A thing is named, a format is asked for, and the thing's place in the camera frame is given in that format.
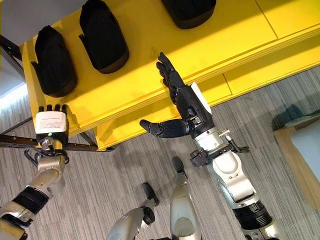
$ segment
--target cable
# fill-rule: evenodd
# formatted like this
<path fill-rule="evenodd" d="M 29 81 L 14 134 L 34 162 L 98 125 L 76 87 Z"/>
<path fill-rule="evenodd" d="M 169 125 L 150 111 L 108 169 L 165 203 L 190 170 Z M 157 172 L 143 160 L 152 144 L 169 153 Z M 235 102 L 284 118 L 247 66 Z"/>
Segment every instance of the cable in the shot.
<path fill-rule="evenodd" d="M 32 156 L 29 155 L 29 150 L 32 149 L 34 151 L 36 151 L 36 153 L 34 154 L 34 158 Z M 62 149 L 56 149 L 56 150 L 50 150 L 50 151 L 44 151 L 42 149 L 38 149 L 35 147 L 32 148 L 27 148 L 26 150 L 24 150 L 24 156 L 30 160 L 33 165 L 35 165 L 36 167 L 38 167 L 38 158 L 42 157 L 42 156 L 46 156 L 46 157 L 55 157 L 55 156 L 64 156 L 64 164 L 68 164 L 70 162 L 70 159 L 68 157 L 68 154 L 65 150 Z"/>

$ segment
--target yellow shelf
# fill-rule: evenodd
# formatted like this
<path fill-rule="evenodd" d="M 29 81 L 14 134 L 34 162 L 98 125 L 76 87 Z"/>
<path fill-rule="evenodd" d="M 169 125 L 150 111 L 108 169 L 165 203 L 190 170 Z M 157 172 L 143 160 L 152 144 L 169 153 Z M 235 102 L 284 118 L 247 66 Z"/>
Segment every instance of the yellow shelf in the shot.
<path fill-rule="evenodd" d="M 255 59 L 212 79 L 199 83 L 210 106 L 258 89 L 320 64 L 320 34 Z M 135 112 L 94 128 L 99 150 L 145 133 L 141 119 L 162 122 L 179 118 L 176 106 L 167 97 Z"/>
<path fill-rule="evenodd" d="M 40 105 L 67 104 L 70 136 L 165 98 L 168 93 L 155 67 L 161 51 L 187 83 L 201 82 L 239 66 L 248 56 L 258 56 L 258 47 L 276 40 L 255 0 L 218 1 L 206 23 L 188 30 L 175 26 L 161 1 L 106 2 L 130 50 L 128 62 L 116 73 L 101 74 L 92 67 L 78 37 L 80 9 L 52 25 L 63 35 L 78 75 L 69 95 L 53 98 L 42 93 L 30 64 L 37 60 L 37 36 L 21 46 L 32 116 Z"/>
<path fill-rule="evenodd" d="M 320 62 L 320 34 L 224 73 L 233 95 Z"/>
<path fill-rule="evenodd" d="M 256 0 L 278 38 L 320 24 L 320 0 Z"/>

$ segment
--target gray carpet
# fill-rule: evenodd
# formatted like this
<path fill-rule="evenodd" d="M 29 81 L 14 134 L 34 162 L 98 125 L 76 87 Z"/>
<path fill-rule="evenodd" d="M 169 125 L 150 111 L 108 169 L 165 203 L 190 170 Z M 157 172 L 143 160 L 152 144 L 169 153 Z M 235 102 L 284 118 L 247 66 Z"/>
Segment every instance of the gray carpet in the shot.
<path fill-rule="evenodd" d="M 218 128 L 229 128 L 236 143 L 249 145 L 243 168 L 269 212 L 290 240 L 319 240 L 320 213 L 306 204 L 277 145 L 273 130 L 320 109 L 320 66 L 212 108 Z M 30 116 L 1 113 L 1 130 Z M 9 133 L 34 137 L 32 122 Z M 70 142 L 82 139 L 72 137 Z M 114 222 L 144 200 L 140 184 L 151 183 L 160 199 L 155 223 L 141 240 L 170 235 L 171 158 L 186 166 L 204 240 L 244 240 L 239 225 L 208 171 L 194 168 L 189 137 L 158 139 L 149 134 L 121 143 L 111 153 L 69 152 L 66 187 L 50 200 L 27 229 L 31 240 L 103 240 Z M 28 183 L 35 169 L 21 149 L 0 149 L 0 205 Z"/>

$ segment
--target robotic arm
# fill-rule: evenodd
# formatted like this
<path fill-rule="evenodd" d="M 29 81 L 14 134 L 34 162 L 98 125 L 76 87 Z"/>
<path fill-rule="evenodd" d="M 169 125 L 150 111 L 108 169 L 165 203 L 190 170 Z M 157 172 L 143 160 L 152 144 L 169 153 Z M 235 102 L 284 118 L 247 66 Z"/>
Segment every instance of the robotic arm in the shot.
<path fill-rule="evenodd" d="M 25 229 L 34 221 L 37 213 L 49 199 L 61 192 L 65 186 L 63 178 L 65 164 L 69 162 L 63 146 L 68 143 L 66 105 L 39 107 L 36 115 L 36 139 L 41 149 L 34 159 L 26 150 L 25 156 L 37 166 L 32 182 L 12 201 L 0 208 L 0 239 L 26 240 Z"/>
<path fill-rule="evenodd" d="M 206 166 L 217 179 L 228 205 L 238 220 L 247 240 L 284 240 L 276 221 L 269 215 L 256 190 L 242 170 L 239 153 L 249 148 L 239 147 L 230 131 L 218 131 L 210 106 L 196 83 L 184 84 L 169 59 L 161 52 L 156 63 L 163 84 L 169 88 L 172 102 L 181 119 L 152 123 L 141 120 L 140 125 L 159 138 L 190 135 L 198 149 L 190 154 L 195 167 Z"/>

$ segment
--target white label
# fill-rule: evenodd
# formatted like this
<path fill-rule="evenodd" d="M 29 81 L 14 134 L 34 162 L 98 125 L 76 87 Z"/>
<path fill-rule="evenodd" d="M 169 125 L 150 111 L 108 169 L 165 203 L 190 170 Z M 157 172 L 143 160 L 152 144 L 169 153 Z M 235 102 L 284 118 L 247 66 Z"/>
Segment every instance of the white label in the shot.
<path fill-rule="evenodd" d="M 67 117 L 61 111 L 41 111 L 35 116 L 35 133 L 59 133 L 67 130 Z"/>
<path fill-rule="evenodd" d="M 205 110 L 207 110 L 208 113 L 210 113 L 212 115 L 211 108 L 210 108 L 208 102 L 206 101 L 205 97 L 202 95 L 202 92 L 200 91 L 198 85 L 195 82 L 193 82 L 191 84 L 191 88 L 194 91 L 195 95 L 200 100 L 200 102 L 202 103 L 202 105 L 204 106 Z"/>

